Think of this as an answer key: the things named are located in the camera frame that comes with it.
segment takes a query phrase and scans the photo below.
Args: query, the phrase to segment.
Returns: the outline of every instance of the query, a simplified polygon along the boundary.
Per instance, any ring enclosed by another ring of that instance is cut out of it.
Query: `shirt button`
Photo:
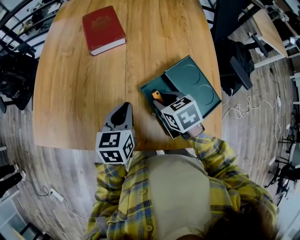
[[[147,232],[151,232],[153,230],[153,227],[151,225],[147,225],[146,228],[145,228],[145,230]]]

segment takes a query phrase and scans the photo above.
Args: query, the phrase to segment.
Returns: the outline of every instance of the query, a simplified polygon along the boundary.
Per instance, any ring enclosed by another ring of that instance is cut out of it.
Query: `shirt sleeve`
[[[249,175],[235,164],[236,155],[227,142],[205,133],[189,141],[210,177],[220,179],[235,189],[242,204],[264,205],[273,222],[276,221],[277,206],[270,194],[251,181]]]
[[[127,174],[124,165],[95,164],[98,170],[96,203],[93,205],[84,239],[106,236],[107,220],[117,210]]]

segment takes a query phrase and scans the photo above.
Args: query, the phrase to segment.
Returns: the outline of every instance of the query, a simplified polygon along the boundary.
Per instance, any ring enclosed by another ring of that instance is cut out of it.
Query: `book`
[[[112,6],[83,16],[82,25],[88,49],[94,56],[126,43],[125,32]]]

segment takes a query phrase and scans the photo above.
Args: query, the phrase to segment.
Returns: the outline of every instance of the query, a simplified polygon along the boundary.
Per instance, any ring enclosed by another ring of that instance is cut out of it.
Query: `beige t-shirt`
[[[147,160],[157,240],[199,235],[210,221],[210,181],[201,161],[183,155]]]

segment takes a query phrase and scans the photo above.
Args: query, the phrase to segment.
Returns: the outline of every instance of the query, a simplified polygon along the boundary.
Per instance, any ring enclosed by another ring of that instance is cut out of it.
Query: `open box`
[[[190,94],[196,101],[203,119],[221,103],[210,82],[190,56],[185,57],[161,76],[142,86],[143,95],[173,139],[179,136],[180,133],[168,127],[160,111],[153,104],[152,90],[154,89],[160,93],[179,91],[183,95]]]

